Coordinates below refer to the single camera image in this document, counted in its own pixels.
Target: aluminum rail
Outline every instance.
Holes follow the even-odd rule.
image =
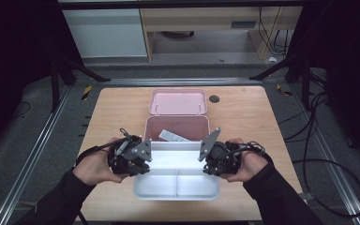
[[[39,157],[43,152],[43,149],[46,145],[46,142],[49,140],[49,137],[53,131],[54,125],[57,122],[57,119],[64,108],[64,105],[67,102],[68,94],[72,89],[71,86],[66,86],[63,90],[63,94],[60,99],[60,104],[58,105],[55,112],[52,112],[46,122],[44,128],[40,132],[37,142],[35,143],[28,159],[25,161],[22,170],[19,173],[19,176],[16,179],[13,187],[11,188],[9,194],[5,198],[4,202],[0,206],[0,225],[7,224],[8,220],[13,213],[14,208],[16,207],[17,202],[23,194],[25,186],[36,167]]]
[[[301,95],[299,90],[293,85],[291,85],[291,89],[293,93],[297,93],[295,95],[297,103],[299,104],[301,109],[304,109],[304,104],[299,97]],[[305,112],[304,116],[305,119],[308,121],[308,115]],[[321,134],[318,127],[315,131],[314,138],[316,144],[318,145],[318,149],[322,158],[337,162],[335,156],[332,154],[332,151],[330,150],[325,138]],[[353,188],[350,185],[345,173],[339,167],[332,164],[327,165],[327,169],[332,177],[333,182],[335,183],[335,186],[337,187],[337,191],[341,199],[343,200],[349,214],[353,215],[360,213],[360,202],[358,200],[358,197],[355,195],[355,192],[353,191]],[[355,225],[360,225],[360,217],[354,217],[352,221]]]
[[[326,4],[329,0],[173,0],[37,3],[38,8],[62,10],[125,9],[125,8],[236,8],[236,7],[303,7]]]
[[[165,78],[165,79],[111,79],[110,82],[99,82],[98,85],[109,86],[206,86],[206,85],[251,85],[263,81],[252,81],[249,78]]]

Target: gray floor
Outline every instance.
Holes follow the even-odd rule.
[[[231,36],[229,34],[205,33],[204,36],[205,38],[211,38],[213,42],[215,42],[214,36],[220,37],[221,39],[225,39],[223,36],[227,36],[227,39],[239,39],[239,37],[237,37],[238,34]],[[203,35],[196,33],[194,37],[202,38]],[[224,50],[226,48],[217,46],[217,44],[206,44],[205,47],[203,45],[201,46],[201,44],[196,44],[196,42],[193,41],[194,38],[189,38],[188,40],[186,38],[173,40],[173,37],[165,37],[162,35],[157,39],[157,41],[161,42],[170,42],[171,40],[172,43],[156,45],[155,53],[157,57],[154,59],[156,61],[152,62],[151,65],[116,65],[112,67],[90,68],[98,74],[113,78],[114,81],[128,78],[245,79],[259,74],[273,64],[267,60],[259,61],[255,54],[253,55],[252,52],[249,52],[250,48],[248,46],[250,46],[250,42],[248,39],[242,39],[242,41],[237,42],[224,41],[223,43],[225,44],[223,45],[228,45],[226,48],[232,49],[231,52],[225,52]],[[190,48],[182,53],[176,53],[183,49],[176,47],[179,45],[177,43],[179,41],[182,41],[181,44],[185,44],[185,46],[196,44],[195,46],[200,46],[200,49]],[[243,51],[237,51],[237,49],[240,48],[239,46],[244,46],[245,49],[243,49]],[[188,57],[184,57],[182,54],[188,54],[188,56],[194,55],[195,58],[194,60],[188,60]],[[240,59],[240,54],[244,54],[244,56],[248,55],[247,60],[245,60],[245,58]],[[226,59],[224,62],[219,61],[218,59],[223,58],[223,55],[227,55],[229,59]],[[204,63],[195,63],[197,60],[203,59],[206,60]],[[300,83],[287,84],[283,79],[285,72],[286,69],[282,69],[273,74],[272,77],[259,83],[259,85],[263,86],[266,90],[276,119],[279,122],[304,110],[300,107],[295,95],[283,95],[283,93],[277,90],[277,83],[281,84],[282,91],[291,91],[293,94],[296,94],[295,90],[300,87]],[[104,87],[113,86],[113,84],[94,82],[78,72],[77,78],[76,84],[70,88],[68,100],[63,112],[58,118],[9,223],[15,221],[16,218],[20,217],[28,209],[28,206],[26,206],[28,203],[35,203],[41,196],[54,187],[61,175],[73,165],[82,144],[83,135],[87,129],[84,125],[88,124],[88,116],[91,116],[93,113],[99,90]],[[92,91],[87,100],[81,100],[83,90],[88,84],[93,85]],[[61,90],[63,91],[65,89],[66,87],[62,85]],[[314,95],[322,91],[321,87],[314,83],[311,84],[311,90]],[[15,112],[14,115],[22,113],[24,113],[24,115],[14,117],[0,136],[0,205],[15,183],[24,162],[27,160],[28,155],[38,139],[38,134],[50,116],[50,93],[49,78],[29,84],[23,92],[23,101],[28,102],[30,108],[28,109],[26,103],[20,104],[18,111]],[[330,104],[322,104],[319,106],[317,121],[319,131],[324,136],[336,160],[353,171],[360,179],[360,149],[350,148],[347,145],[347,136],[343,133],[338,118]],[[304,115],[300,114],[290,121],[281,123],[279,127],[283,137],[286,138],[297,132],[305,123]],[[294,138],[294,140],[304,139],[304,137],[306,137],[306,133],[300,134]],[[302,158],[304,143],[305,142],[286,143],[291,159],[296,160]],[[309,158],[321,157],[320,146],[315,142],[314,138],[311,139],[308,145],[307,156]],[[302,167],[299,164],[295,164],[294,168],[304,188]],[[328,172],[327,166],[320,163],[309,163],[307,165],[307,179],[315,195],[325,204],[329,205],[332,209],[340,210],[344,213],[347,212],[343,199],[338,194],[338,188],[334,185],[333,178]],[[351,178],[348,178],[348,180],[360,202],[360,188]],[[328,212],[315,201],[309,201],[308,204],[325,224],[359,224],[355,219],[339,217]]]

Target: wooden table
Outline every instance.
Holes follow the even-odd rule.
[[[219,96],[219,103],[207,100],[210,129],[220,127],[218,141],[242,138],[263,145],[285,179],[301,192],[285,143],[265,91],[260,86],[204,86],[206,98]],[[119,128],[143,135],[153,90],[158,87],[106,88],[100,93],[80,153],[122,137]],[[259,208],[241,183],[220,179],[217,199],[207,202],[141,201],[133,195],[133,177],[122,184],[97,185],[83,204],[88,220],[104,221],[223,221],[261,220]]]

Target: black stand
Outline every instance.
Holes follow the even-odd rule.
[[[33,21],[34,30],[40,46],[47,55],[49,62],[51,62],[50,74],[52,78],[52,112],[56,110],[60,102],[58,75],[60,75],[65,85],[72,85],[76,82],[72,69],[79,70],[97,82],[102,83],[109,82],[111,80],[103,78],[84,67],[61,9],[41,8],[30,4],[27,11],[29,12],[29,20]],[[57,30],[53,28],[55,25],[65,26],[67,30],[61,28],[61,30],[59,29],[60,34],[56,34]],[[54,37],[53,34],[56,36],[60,35],[60,37],[67,36],[67,39],[70,38],[70,42],[58,43],[56,41],[57,38]],[[78,60],[71,60],[70,57],[67,57],[67,54],[72,54],[71,58],[77,58]]]
[[[311,81],[311,53],[314,50],[315,38],[320,34],[320,24],[323,18],[327,17],[327,9],[329,9],[333,0],[319,6],[304,6],[297,22],[291,45],[287,53],[287,57],[278,64],[270,67],[263,73],[250,77],[251,80],[262,80],[277,70],[289,67],[286,74],[286,81],[294,83],[300,75],[303,76],[302,83],[302,102],[306,109],[309,110],[309,82]]]

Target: white container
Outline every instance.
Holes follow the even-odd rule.
[[[203,172],[200,146],[200,142],[152,142],[151,171],[135,176],[135,196],[154,201],[214,200],[218,177]]]

